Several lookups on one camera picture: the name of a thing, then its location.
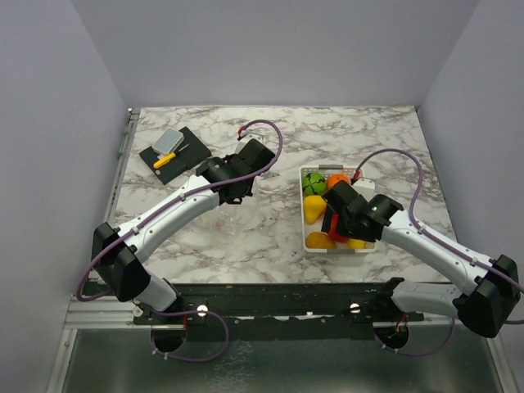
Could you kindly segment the red strawberry toy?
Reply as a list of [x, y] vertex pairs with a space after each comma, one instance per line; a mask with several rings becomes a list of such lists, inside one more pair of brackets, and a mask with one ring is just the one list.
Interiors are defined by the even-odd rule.
[[339, 215], [333, 215], [331, 218], [330, 228], [327, 234], [328, 237], [334, 242], [345, 243], [348, 241], [348, 237], [343, 236], [337, 229], [338, 221]]

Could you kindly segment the clear zip top bag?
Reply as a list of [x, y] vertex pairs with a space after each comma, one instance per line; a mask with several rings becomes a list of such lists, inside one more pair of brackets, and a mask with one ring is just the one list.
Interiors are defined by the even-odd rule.
[[260, 203], [245, 200], [241, 205], [223, 204], [204, 213], [196, 220], [196, 226], [212, 241], [225, 242], [256, 228], [261, 217]]

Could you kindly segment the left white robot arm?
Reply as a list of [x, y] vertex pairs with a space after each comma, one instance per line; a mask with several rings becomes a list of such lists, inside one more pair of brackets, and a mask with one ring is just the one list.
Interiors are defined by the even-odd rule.
[[146, 213], [118, 228], [100, 224], [93, 234], [92, 258], [109, 292], [120, 302], [137, 300], [149, 305], [163, 323], [175, 321], [181, 311], [177, 291], [143, 263], [195, 218], [250, 197], [254, 177], [269, 169], [279, 155], [251, 139], [238, 153], [205, 159], [183, 186]]

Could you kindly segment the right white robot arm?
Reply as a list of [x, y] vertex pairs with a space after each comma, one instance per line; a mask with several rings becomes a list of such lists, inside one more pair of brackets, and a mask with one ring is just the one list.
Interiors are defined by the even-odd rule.
[[494, 259], [450, 240], [424, 223], [399, 202], [377, 194], [366, 200], [341, 181], [323, 194], [337, 215], [337, 231], [366, 242], [382, 241], [407, 251], [451, 285], [399, 279], [376, 300], [377, 313], [394, 320], [403, 312], [439, 314], [459, 320], [479, 336], [496, 337], [520, 300], [517, 264], [501, 255]]

